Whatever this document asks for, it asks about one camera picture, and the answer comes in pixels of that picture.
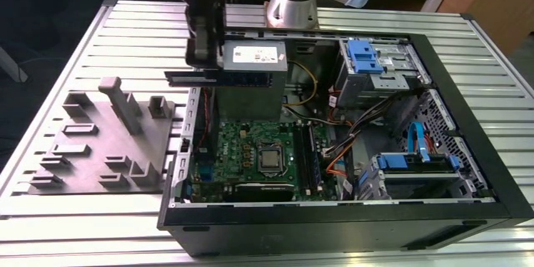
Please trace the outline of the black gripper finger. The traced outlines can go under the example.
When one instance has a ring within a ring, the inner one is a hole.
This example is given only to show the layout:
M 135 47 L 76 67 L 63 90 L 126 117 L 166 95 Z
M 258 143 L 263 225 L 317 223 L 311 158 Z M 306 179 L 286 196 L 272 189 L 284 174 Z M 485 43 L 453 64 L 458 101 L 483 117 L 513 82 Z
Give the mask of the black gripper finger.
M 198 84 L 216 84 L 223 68 L 219 65 L 218 34 L 211 23 L 195 23 L 188 39 L 186 62 L 195 68 Z

